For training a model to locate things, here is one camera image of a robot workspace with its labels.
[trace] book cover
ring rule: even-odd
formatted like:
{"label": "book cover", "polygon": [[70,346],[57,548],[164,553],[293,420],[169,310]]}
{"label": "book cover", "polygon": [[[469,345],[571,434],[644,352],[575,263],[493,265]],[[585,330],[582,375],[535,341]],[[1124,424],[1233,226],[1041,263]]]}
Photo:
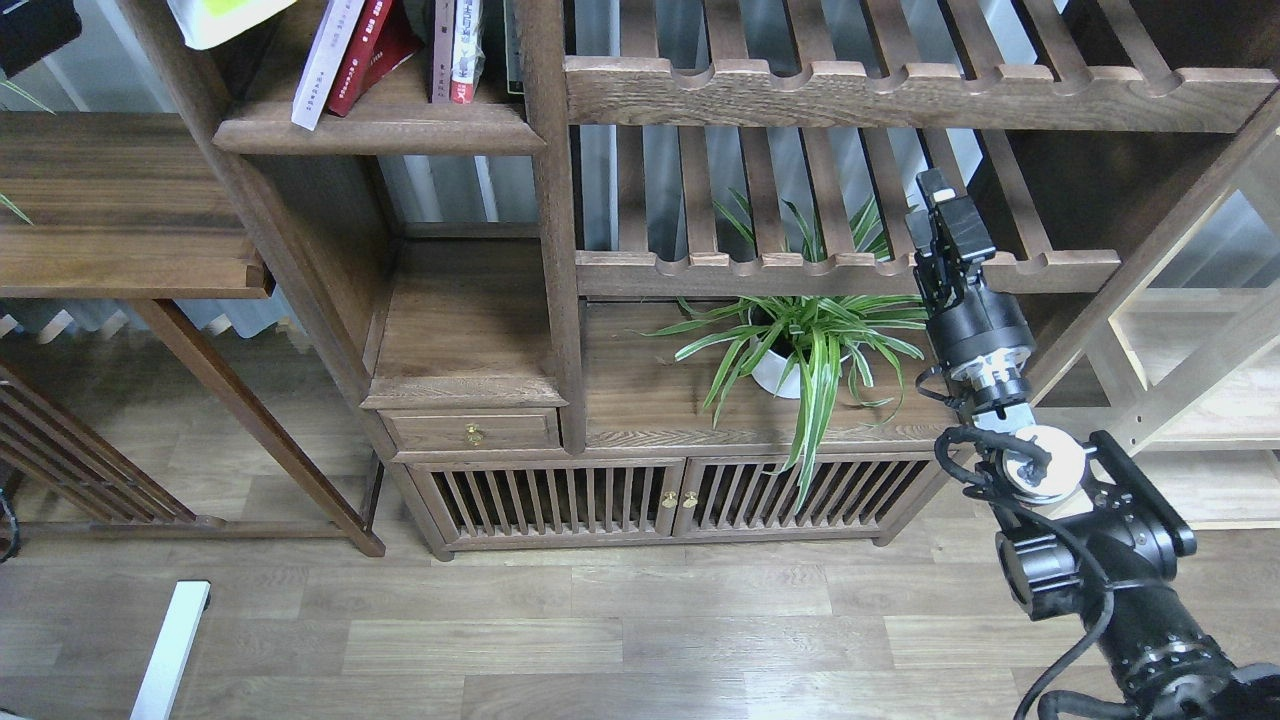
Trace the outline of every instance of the book cover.
{"label": "book cover", "polygon": [[365,0],[338,79],[329,91],[329,111],[346,117],[365,91],[421,49],[422,41],[413,35],[403,3]]}
{"label": "book cover", "polygon": [[475,99],[484,54],[480,53],[480,0],[457,0],[453,20],[453,76],[449,99],[467,104]]}
{"label": "book cover", "polygon": [[426,0],[434,12],[428,27],[431,32],[431,102],[449,101],[449,79],[453,77],[453,14],[454,0]]}
{"label": "book cover", "polygon": [[294,124],[316,129],[320,111],[324,110],[329,90],[338,76],[342,56],[347,53],[352,31],[360,19],[364,3],[360,0],[329,0],[324,18],[311,41],[311,51],[302,67],[298,90],[293,94],[293,111],[289,117]]}

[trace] robotic arm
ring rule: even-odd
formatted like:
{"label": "robotic arm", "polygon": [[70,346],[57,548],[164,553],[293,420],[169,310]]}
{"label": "robotic arm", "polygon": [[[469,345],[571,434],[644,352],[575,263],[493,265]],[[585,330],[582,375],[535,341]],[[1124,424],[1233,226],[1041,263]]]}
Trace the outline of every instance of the robotic arm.
{"label": "robotic arm", "polygon": [[[1280,667],[1236,667],[1183,606],[1169,582],[1196,536],[1106,432],[1078,443],[1039,425],[1021,369],[1036,342],[1018,301],[992,291],[982,264],[995,256],[974,202],[937,169],[916,178],[925,208],[909,217],[915,279],[938,364],[916,389],[956,411],[960,425],[934,443],[965,495],[987,502],[1001,530],[996,551],[1015,602],[1032,620],[1079,615],[1085,634],[1032,685],[1015,712],[1039,697],[1041,720],[1061,715],[1116,720],[1280,717]],[[927,389],[941,375],[946,393]],[[973,443],[975,470],[951,448]],[[1108,480],[1094,475],[1101,465]],[[1032,507],[1080,487],[1088,512],[1051,520]],[[1097,643],[1124,703],[1044,688]]]}

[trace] red book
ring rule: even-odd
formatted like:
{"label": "red book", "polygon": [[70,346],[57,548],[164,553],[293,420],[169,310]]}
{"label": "red book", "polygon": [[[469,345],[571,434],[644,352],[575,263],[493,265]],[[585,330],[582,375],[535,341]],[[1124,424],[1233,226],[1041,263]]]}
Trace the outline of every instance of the red book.
{"label": "red book", "polygon": [[410,28],[403,3],[365,0],[325,106],[346,117],[366,90],[421,49],[422,41]]}

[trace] wooden shelf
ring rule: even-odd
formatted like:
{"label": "wooden shelf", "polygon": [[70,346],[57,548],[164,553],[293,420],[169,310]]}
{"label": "wooden shelf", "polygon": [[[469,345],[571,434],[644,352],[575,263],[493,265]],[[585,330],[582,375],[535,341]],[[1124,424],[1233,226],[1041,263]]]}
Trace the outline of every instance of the wooden shelf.
{"label": "wooden shelf", "polygon": [[556,407],[536,240],[407,243],[365,409]]}
{"label": "wooden shelf", "polygon": [[[850,295],[914,292],[914,245],[908,231],[910,206],[902,191],[901,169],[883,129],[861,128],[858,137],[867,158],[876,201],[888,233],[892,258],[878,261],[854,252],[846,208],[831,138],[823,128],[800,131],[800,145],[815,223],[822,228],[827,258],[808,261],[799,252],[771,252],[787,240],[778,209],[769,138],[764,129],[740,128],[742,170],[751,200],[756,247],[726,247],[717,237],[712,205],[712,176],[704,128],[680,128],[687,252],[672,260],[650,250],[645,215],[644,136],[639,128],[618,128],[618,250],[579,251],[579,291],[586,296],[681,295]],[[951,141],[943,131],[920,131],[922,150],[947,172],[956,187],[963,176]],[[987,222],[997,247],[984,264],[992,287],[1005,292],[1096,292],[1119,268],[1111,250],[1056,250],[1041,224],[1036,204],[1018,160],[1001,131],[980,131],[979,145],[995,182],[988,183]]]}
{"label": "wooden shelf", "polygon": [[0,113],[0,296],[270,295],[178,115]]}
{"label": "wooden shelf", "polygon": [[429,50],[370,88],[346,118],[325,114],[314,132],[294,126],[293,94],[323,10],[323,3],[300,3],[283,14],[246,99],[223,119],[215,145],[262,155],[530,155],[543,147],[522,102],[509,102],[492,85],[481,82],[470,105],[430,102]]}
{"label": "wooden shelf", "polygon": [[[1257,301],[1256,290],[1147,290],[1119,325],[1146,378],[1156,384],[1212,331]],[[1280,448],[1280,351],[1234,370],[1219,387],[1156,434],[1151,450]]]}
{"label": "wooden shelf", "polygon": [[1236,132],[1276,87],[1270,70],[1170,69],[1126,0],[1097,19],[1129,67],[1088,64],[1050,0],[1021,3],[1044,64],[1006,64],[978,4],[947,0],[963,68],[922,61],[896,0],[863,4],[878,68],[837,59],[820,4],[790,0],[792,77],[750,58],[736,3],[704,0],[712,61],[696,74],[658,58],[652,3],[627,5],[625,56],[566,58],[571,123]]}
{"label": "wooden shelf", "polygon": [[[681,322],[673,302],[594,302],[588,305],[586,398],[588,447],[613,454],[782,454],[795,430],[796,404],[780,400],[744,378],[730,393],[718,428],[712,413],[701,411],[721,355],[707,350],[682,363],[672,360],[696,333],[645,337]],[[923,333],[910,340],[927,343]],[[910,383],[925,363],[904,363],[908,391],[892,419],[886,407],[854,407],[847,389],[841,391],[827,432],[823,452],[927,451],[938,433],[955,424],[954,414],[941,402],[918,395]],[[867,397],[892,396],[893,372],[872,359],[877,388]]]}

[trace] black cable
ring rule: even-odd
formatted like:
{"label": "black cable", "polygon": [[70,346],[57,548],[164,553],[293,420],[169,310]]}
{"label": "black cable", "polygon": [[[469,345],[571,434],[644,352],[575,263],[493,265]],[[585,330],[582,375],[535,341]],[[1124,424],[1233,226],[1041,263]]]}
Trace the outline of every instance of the black cable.
{"label": "black cable", "polygon": [[1037,707],[1039,720],[1059,720],[1062,712],[1091,720],[1134,720],[1138,716],[1133,706],[1106,702],[1071,691],[1051,691],[1041,697]]}
{"label": "black cable", "polygon": [[1050,455],[1050,452],[1043,447],[1032,441],[1014,437],[1009,433],[997,433],[995,430],[984,430],[982,428],[972,428],[968,425],[947,428],[942,430],[938,439],[933,441],[933,456],[948,475],[970,486],[987,486],[989,480],[973,470],[965,469],[963,465],[951,459],[951,446],[960,442],[982,443],[984,447],[991,450],[1007,450],[1027,456],[1030,459],[1027,478],[1030,482],[1043,479],[1046,468],[1048,468],[1050,460],[1053,459],[1053,456]]}
{"label": "black cable", "polygon": [[5,548],[4,555],[0,555],[0,562],[4,562],[18,555],[18,547],[22,544],[22,536],[18,533],[18,515],[14,514],[13,505],[9,503],[4,489],[0,489],[0,511],[9,518],[9,547]]}
{"label": "black cable", "polygon": [[[977,488],[966,488],[965,495],[973,497],[974,495],[980,496],[987,493],[983,493]],[[986,497],[982,497],[982,500],[986,500],[992,505],[1004,507],[1014,516],[1025,520],[1028,523],[1032,523],[1034,525],[1039,525],[1046,530],[1057,536],[1059,539],[1061,539],[1069,548],[1071,548],[1071,552],[1075,553],[1075,556],[1080,560],[1082,564],[1089,566],[1089,571],[1093,573],[1094,578],[1103,588],[1102,611],[1098,614],[1098,618],[1093,621],[1093,624],[1089,625],[1089,629],[1088,632],[1084,633],[1084,637],[1082,637],[1074,646],[1071,646],[1070,650],[1064,652],[1062,656],[1057,659],[1057,661],[1055,661],[1043,673],[1041,673],[1041,676],[1037,678],[1036,682],[1032,683],[1032,687],[1027,689],[1027,693],[1023,694],[1021,702],[1018,703],[1018,711],[1014,712],[1014,720],[1025,720],[1027,714],[1032,708],[1032,705],[1036,702],[1036,698],[1044,692],[1044,688],[1047,688],[1050,683],[1057,679],[1057,676],[1062,674],[1062,670],[1066,670],[1066,667],[1070,666],[1076,660],[1079,660],[1080,656],[1084,655],[1087,650],[1093,647],[1093,643],[1098,642],[1098,638],[1101,638],[1102,633],[1106,632],[1107,625],[1111,624],[1111,615],[1115,612],[1115,601],[1116,601],[1115,589],[1111,585],[1111,580],[1107,579],[1106,570],[1102,569],[1102,565],[1098,562],[1098,559],[1093,556],[1093,552],[1091,552],[1089,548],[1085,547],[1079,538],[1076,538],[1070,530],[1060,525],[1057,521],[1050,520],[1048,518],[1041,515],[1039,512],[1033,512],[1030,510],[1027,510],[1021,505],[1009,498],[993,497],[987,495]]]}

